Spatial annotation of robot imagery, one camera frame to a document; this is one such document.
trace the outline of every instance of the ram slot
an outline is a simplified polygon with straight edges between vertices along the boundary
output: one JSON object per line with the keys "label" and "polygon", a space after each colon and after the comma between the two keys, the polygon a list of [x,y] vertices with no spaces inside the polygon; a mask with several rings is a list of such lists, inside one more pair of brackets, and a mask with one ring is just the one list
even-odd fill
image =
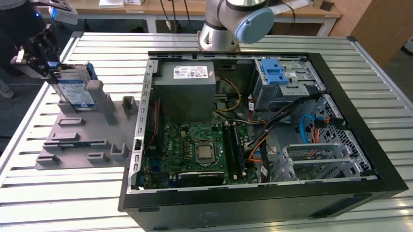
{"label": "ram slot", "polygon": [[237,125],[235,125],[235,134],[236,134],[236,141],[237,141],[237,154],[239,154],[239,162],[240,162],[241,172],[243,172],[243,176],[247,176],[244,148],[243,148],[243,145],[241,145],[241,139],[240,139]]}
{"label": "ram slot", "polygon": [[228,175],[232,179],[237,180],[243,176],[240,156],[239,156],[239,145],[237,145],[237,133],[235,126],[224,124],[222,126],[224,142],[226,149],[226,168]]}

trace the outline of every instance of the blue plastic clip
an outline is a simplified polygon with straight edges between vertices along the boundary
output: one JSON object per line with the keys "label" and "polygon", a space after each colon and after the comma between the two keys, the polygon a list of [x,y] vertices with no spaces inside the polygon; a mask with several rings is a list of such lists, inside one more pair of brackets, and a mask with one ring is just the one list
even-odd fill
{"label": "blue plastic clip", "polygon": [[267,82],[271,85],[288,85],[291,83],[289,78],[284,75],[284,68],[277,59],[263,59],[263,69],[267,75]]}

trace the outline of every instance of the gray 3d printed holder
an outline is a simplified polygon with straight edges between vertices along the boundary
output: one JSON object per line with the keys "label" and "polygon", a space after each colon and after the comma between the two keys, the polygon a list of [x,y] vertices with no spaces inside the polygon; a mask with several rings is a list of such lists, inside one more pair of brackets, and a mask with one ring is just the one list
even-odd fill
{"label": "gray 3d printed holder", "polygon": [[125,166],[133,147],[138,102],[133,96],[113,101],[98,80],[89,82],[87,91],[98,111],[75,111],[71,104],[59,104],[62,112],[37,159],[38,170]]}

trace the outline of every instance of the slotted metal table surface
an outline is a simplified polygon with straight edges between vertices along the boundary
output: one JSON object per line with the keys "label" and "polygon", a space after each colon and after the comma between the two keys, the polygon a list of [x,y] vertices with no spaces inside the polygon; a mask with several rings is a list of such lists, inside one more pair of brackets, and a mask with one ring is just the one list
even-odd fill
{"label": "slotted metal table surface", "polygon": [[[90,60],[113,99],[125,95],[140,99],[148,52],[197,48],[192,34],[85,33],[71,38],[62,61]],[[337,218],[197,231],[413,231],[413,107],[359,43],[335,37],[268,36],[260,43],[243,45],[243,51],[323,54],[411,190]],[[118,212],[122,167],[34,169],[59,113],[58,101],[45,84],[0,159],[0,231],[144,231]]]}

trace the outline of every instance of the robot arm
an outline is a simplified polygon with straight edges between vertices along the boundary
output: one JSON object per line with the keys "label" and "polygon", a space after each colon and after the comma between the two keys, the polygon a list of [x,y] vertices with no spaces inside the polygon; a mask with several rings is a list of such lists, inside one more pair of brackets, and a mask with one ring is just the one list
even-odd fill
{"label": "robot arm", "polygon": [[236,51],[239,41],[253,44],[272,30],[275,13],[268,0],[209,0],[206,22],[200,35],[205,51]]}
{"label": "robot arm", "polygon": [[59,64],[58,40],[54,26],[46,24],[37,6],[50,6],[55,20],[77,24],[77,10],[65,0],[2,0],[0,30],[18,54],[3,59],[30,77],[55,84],[53,69]]}

